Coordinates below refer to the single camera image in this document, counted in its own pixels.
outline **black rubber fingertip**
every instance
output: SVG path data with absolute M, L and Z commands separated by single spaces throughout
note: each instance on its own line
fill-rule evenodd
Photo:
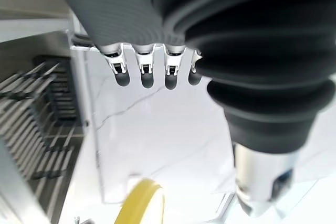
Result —
M 128 71 L 126 73 L 116 74 L 115 77 L 117 83 L 122 87 L 126 87 L 128 84 L 130 84 L 130 75 L 128 74 Z
M 152 73 L 141 74 L 141 83 L 145 88 L 147 89 L 151 88 L 154 84 L 153 74 Z
M 190 83 L 190 85 L 195 86 L 197 84 L 199 84 L 199 82 L 201 81 L 202 76 L 198 73 L 193 73 L 192 70 L 190 69 L 189 71 L 189 76 L 188 76 L 188 82 Z
M 169 90 L 175 89 L 177 84 L 177 76 L 174 76 L 172 74 L 170 76 L 166 76 L 166 78 L 164 79 L 164 84 Z

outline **marble countertop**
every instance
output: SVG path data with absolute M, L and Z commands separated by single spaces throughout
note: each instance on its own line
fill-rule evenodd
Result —
M 206 92 L 208 78 L 188 83 L 192 51 L 181 64 L 177 87 L 164 87 L 164 54 L 154 53 L 154 85 L 145 89 L 134 52 L 125 49 L 131 82 L 117 85 L 104 57 L 87 54 L 87 74 L 97 131 L 104 202 L 119 204 L 144 177 L 156 180 L 175 209 L 202 208 L 209 218 L 225 192 L 234 191 L 232 147 L 223 110 Z M 295 180 L 310 181 L 336 170 L 336 106 L 318 116 L 297 165 Z

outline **yellow plastic rim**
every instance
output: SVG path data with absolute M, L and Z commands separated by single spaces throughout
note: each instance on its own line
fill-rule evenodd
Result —
M 144 179 L 131 191 L 125 200 L 114 224 L 140 224 L 153 196 L 162 188 L 151 179 Z M 164 195 L 162 193 L 162 214 L 160 216 L 163 224 Z

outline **metal bracket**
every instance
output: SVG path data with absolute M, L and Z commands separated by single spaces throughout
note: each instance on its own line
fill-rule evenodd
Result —
M 145 74 L 145 71 L 143 69 L 144 66 L 148 65 L 149 66 L 149 72 L 148 73 L 153 73 L 153 67 L 154 67 L 154 50 L 155 50 L 155 44 L 153 45 L 153 48 L 150 52 L 148 53 L 141 53 L 137 52 L 136 49 L 133 48 L 133 51 L 136 56 L 136 60 L 138 62 L 138 66 L 140 69 L 140 72 L 142 74 Z
M 173 52 L 173 53 L 170 50 L 168 50 L 166 45 L 163 45 L 163 49 L 164 49 L 164 64 L 165 64 L 166 75 L 167 76 L 171 75 L 170 70 L 171 70 L 171 67 L 173 67 L 174 68 L 173 75 L 177 76 L 177 73 L 179 72 L 179 69 L 180 69 L 182 56 L 184 52 L 186 51 L 186 48 L 184 47 L 182 51 Z
M 202 58 L 201 53 L 198 50 L 195 50 L 193 53 L 193 57 L 191 58 L 191 71 L 193 73 L 196 73 L 195 64 L 201 58 Z
M 116 65 L 118 65 L 121 68 L 122 73 L 127 72 L 127 63 L 126 63 L 126 58 L 124 54 L 123 43 L 120 43 L 120 49 L 121 49 L 121 52 L 117 56 L 106 56 L 105 55 L 105 60 L 110 65 L 114 74 L 119 74 L 118 70 L 116 69 Z

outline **metal rack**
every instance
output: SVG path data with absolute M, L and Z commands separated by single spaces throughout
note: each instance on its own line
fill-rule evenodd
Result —
M 0 139 L 52 223 L 58 222 L 79 152 L 76 138 L 83 137 L 63 63 L 46 60 L 0 83 Z

